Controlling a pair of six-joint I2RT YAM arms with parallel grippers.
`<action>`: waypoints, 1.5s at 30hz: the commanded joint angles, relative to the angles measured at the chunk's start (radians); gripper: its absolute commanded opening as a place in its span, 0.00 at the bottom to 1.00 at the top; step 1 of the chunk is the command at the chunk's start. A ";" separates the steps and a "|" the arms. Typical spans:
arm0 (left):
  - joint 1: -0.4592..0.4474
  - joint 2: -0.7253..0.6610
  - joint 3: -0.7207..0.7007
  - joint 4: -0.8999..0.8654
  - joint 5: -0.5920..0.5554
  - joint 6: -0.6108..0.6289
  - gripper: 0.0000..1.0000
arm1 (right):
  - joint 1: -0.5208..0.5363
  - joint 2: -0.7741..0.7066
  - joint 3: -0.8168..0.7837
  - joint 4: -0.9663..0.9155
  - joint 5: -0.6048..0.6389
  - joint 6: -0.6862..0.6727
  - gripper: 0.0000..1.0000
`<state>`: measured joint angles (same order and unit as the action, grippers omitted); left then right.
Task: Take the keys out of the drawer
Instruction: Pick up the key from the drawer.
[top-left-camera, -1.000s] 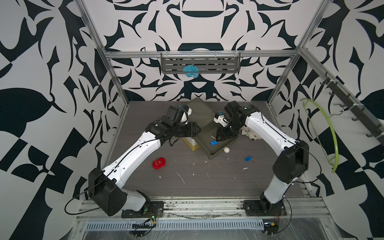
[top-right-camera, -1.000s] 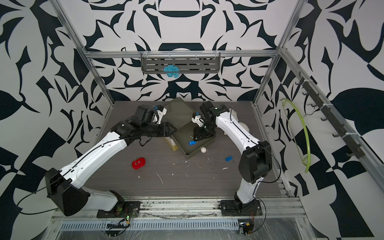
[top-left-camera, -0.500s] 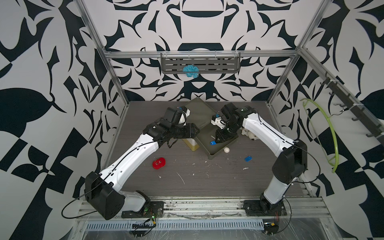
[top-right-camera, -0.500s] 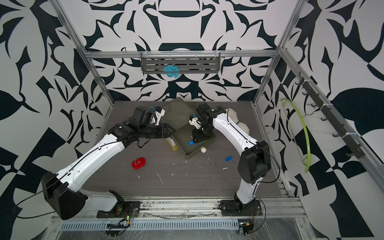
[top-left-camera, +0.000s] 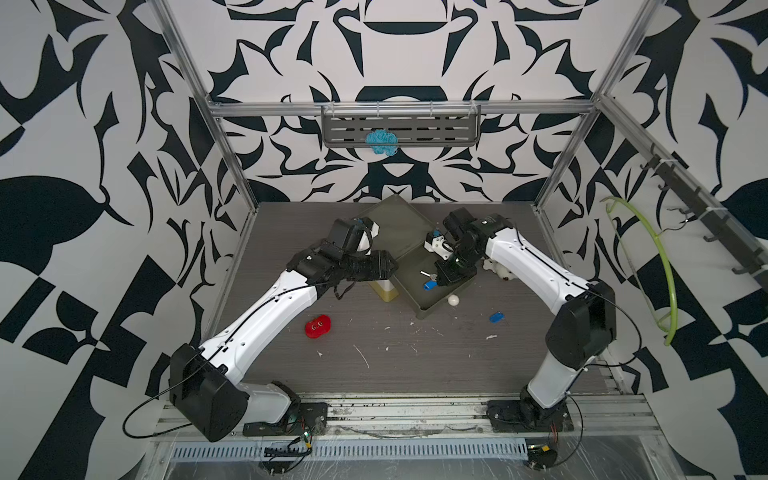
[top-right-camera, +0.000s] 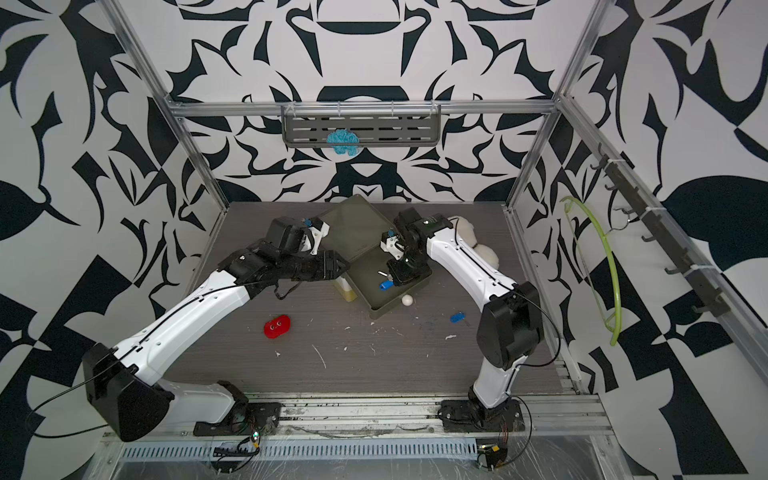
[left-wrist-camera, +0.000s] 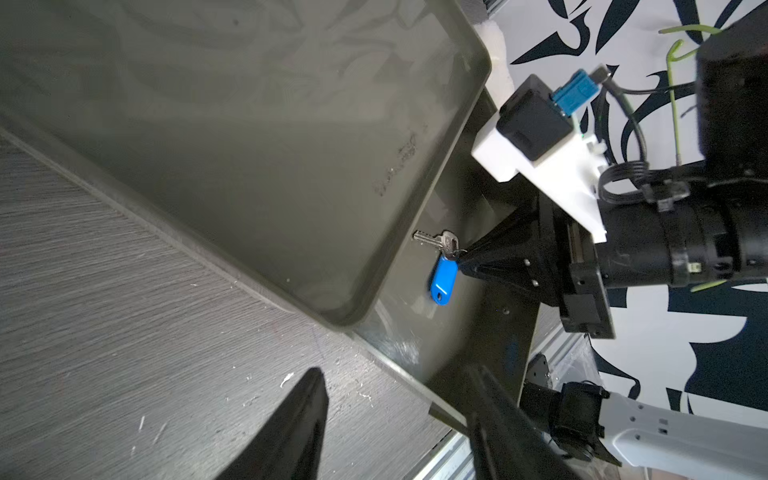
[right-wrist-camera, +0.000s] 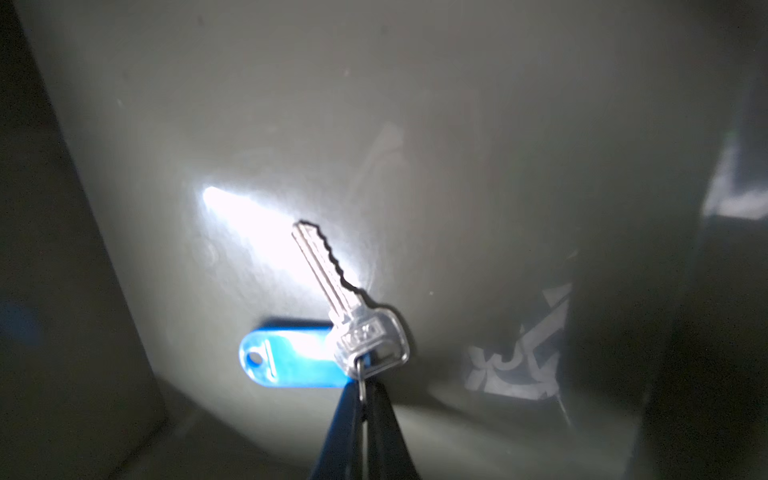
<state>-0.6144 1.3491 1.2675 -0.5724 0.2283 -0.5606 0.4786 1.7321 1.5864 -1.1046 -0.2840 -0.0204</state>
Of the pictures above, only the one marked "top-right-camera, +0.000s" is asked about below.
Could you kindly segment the olive top drawer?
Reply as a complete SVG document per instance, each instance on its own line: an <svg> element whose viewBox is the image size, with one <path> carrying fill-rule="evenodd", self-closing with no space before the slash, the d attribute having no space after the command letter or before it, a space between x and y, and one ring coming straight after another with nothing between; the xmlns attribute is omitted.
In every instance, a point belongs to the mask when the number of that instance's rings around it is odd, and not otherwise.
<svg viewBox="0 0 768 480"><path fill-rule="evenodd" d="M376 247L354 260L345 273L346 280L362 298L372 320L401 306L403 296L414 296L416 291L429 283L431 277L431 273L427 273L413 282L397 286L389 273L388 260L393 260L393 257Z"/></svg>

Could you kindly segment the drawer unit olive cream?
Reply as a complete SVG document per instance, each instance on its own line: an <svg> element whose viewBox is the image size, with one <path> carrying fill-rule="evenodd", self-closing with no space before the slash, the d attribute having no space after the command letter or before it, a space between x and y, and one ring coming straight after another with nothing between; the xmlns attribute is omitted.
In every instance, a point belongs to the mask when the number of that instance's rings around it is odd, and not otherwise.
<svg viewBox="0 0 768 480"><path fill-rule="evenodd" d="M386 263L380 239L394 225L361 195L335 204L319 218L330 226L322 246L335 250L351 263L349 270L331 285L345 301L360 297L372 311L380 310L393 298L379 287L386 280L386 276L378 273Z"/></svg>

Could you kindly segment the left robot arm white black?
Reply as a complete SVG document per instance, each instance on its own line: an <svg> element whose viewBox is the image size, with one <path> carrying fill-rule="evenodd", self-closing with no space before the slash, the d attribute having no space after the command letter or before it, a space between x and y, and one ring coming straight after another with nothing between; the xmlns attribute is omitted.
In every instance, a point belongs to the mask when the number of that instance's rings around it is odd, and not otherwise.
<svg viewBox="0 0 768 480"><path fill-rule="evenodd" d="M174 362L219 321L282 280L334 280L350 267L334 250L280 249L259 241L232 253L203 283L152 324L113 347L94 345L83 357L86 398L124 442L159 427L207 424L238 432L246 399L231 383L175 383Z"/></svg>

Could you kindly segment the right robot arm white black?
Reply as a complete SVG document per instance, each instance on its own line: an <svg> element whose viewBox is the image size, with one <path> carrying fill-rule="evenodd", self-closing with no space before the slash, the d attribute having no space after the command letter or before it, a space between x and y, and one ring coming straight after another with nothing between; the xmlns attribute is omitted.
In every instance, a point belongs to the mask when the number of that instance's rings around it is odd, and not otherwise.
<svg viewBox="0 0 768 480"><path fill-rule="evenodd" d="M444 407L440 416L480 428L506 414L516 377L545 340L544 313L536 287L502 274L463 238L460 225L458 217L423 217L410 208L381 234L379 246L390 255L386 268L392 285L420 280L436 263L478 307L476 342L483 356L479 374L469 388L464 411L453 413Z"/></svg>

